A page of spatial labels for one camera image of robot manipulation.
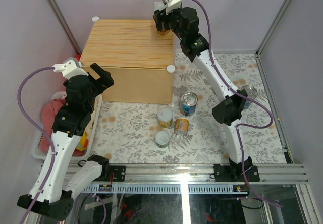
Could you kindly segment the blue soup can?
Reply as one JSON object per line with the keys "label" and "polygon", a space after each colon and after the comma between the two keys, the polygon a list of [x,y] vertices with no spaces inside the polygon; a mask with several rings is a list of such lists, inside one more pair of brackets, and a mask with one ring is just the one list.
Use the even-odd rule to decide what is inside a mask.
{"label": "blue soup can", "polygon": [[180,113],[184,116],[191,116],[196,111],[198,97],[195,93],[184,93],[180,101]]}

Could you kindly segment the tall yellow lidded can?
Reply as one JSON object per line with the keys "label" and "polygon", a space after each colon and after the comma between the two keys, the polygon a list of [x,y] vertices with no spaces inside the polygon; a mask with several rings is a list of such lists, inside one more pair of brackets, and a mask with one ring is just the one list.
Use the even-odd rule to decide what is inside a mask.
{"label": "tall yellow lidded can", "polygon": [[170,31],[169,31],[169,30],[167,30],[167,29],[165,29],[165,28],[162,28],[161,30],[158,30],[157,32],[158,32],[158,34],[160,34],[160,35],[166,35],[166,34],[168,34]]}

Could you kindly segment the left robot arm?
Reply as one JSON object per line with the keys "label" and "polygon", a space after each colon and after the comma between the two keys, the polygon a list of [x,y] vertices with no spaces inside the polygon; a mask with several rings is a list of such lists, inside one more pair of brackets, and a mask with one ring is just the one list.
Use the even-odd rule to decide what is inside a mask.
{"label": "left robot arm", "polygon": [[64,87],[67,94],[66,103],[55,116],[51,135],[28,116],[21,101],[21,92],[25,83],[45,69],[34,71],[19,86],[17,101],[20,111],[50,143],[36,183],[28,194],[18,199],[17,205],[26,210],[21,223],[24,223],[30,212],[57,221],[65,220],[76,197],[88,184],[95,180],[105,181],[110,178],[109,160],[93,155],[66,184],[63,183],[73,152],[91,120],[96,97],[114,84],[110,72],[105,71],[97,63],[92,63],[90,67],[99,75],[98,79],[83,70],[76,58],[69,58],[62,64],[50,67],[51,70],[62,73],[66,78]]}

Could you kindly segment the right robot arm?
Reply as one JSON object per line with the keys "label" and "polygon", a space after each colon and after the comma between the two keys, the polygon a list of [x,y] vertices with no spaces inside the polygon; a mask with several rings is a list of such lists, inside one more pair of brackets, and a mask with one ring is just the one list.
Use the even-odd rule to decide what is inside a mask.
{"label": "right robot arm", "polygon": [[226,181],[243,180],[253,164],[247,154],[241,153],[236,125],[241,122],[247,92],[240,91],[226,75],[219,76],[223,71],[209,50],[208,41],[199,33],[199,18],[194,8],[169,10],[162,3],[155,3],[153,19],[159,32],[171,30],[179,38],[184,55],[203,72],[215,91],[219,103],[212,109],[212,115],[223,125],[229,146],[230,164],[220,173]]}

